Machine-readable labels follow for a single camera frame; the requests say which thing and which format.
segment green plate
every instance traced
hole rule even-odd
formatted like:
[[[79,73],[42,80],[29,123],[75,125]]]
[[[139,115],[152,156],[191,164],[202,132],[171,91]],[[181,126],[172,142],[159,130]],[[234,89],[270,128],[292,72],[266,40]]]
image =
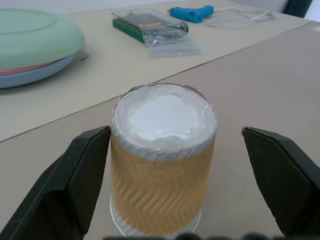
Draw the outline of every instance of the green plate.
[[[0,9],[0,69],[49,63],[78,51],[85,42],[71,19],[31,9]]]

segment gray table surface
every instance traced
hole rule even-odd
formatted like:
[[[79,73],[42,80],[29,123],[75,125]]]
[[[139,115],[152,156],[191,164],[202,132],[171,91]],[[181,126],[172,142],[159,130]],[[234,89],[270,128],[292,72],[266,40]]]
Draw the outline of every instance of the gray table surface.
[[[217,110],[210,183],[196,231],[202,237],[281,234],[257,187],[241,136],[243,126],[293,139],[320,165],[320,32],[312,30],[317,25],[311,22],[162,81],[198,89]],[[0,229],[73,138],[111,123],[116,102],[109,100],[0,143]],[[110,193],[108,158],[85,239],[119,235],[109,213]]]

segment blue plate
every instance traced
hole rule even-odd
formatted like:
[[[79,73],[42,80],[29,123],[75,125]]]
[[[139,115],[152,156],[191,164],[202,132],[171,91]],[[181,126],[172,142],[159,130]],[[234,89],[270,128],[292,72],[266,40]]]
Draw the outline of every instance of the blue plate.
[[[75,59],[76,55],[77,52],[52,64],[31,71],[24,71],[16,74],[0,76],[0,89],[30,84],[45,79],[68,66]]]

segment blue glue gun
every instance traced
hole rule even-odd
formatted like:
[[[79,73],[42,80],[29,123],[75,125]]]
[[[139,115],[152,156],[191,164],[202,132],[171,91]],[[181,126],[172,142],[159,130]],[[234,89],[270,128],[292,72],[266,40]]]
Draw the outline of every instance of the blue glue gun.
[[[210,5],[196,9],[173,7],[168,12],[174,18],[198,24],[202,23],[205,17],[214,14],[214,7]]]

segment stack of plates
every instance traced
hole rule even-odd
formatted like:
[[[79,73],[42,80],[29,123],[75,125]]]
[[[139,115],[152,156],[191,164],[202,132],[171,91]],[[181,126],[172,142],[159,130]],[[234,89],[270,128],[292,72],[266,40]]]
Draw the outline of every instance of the stack of plates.
[[[69,18],[30,9],[0,9],[0,88],[47,78],[68,66],[85,37]]]

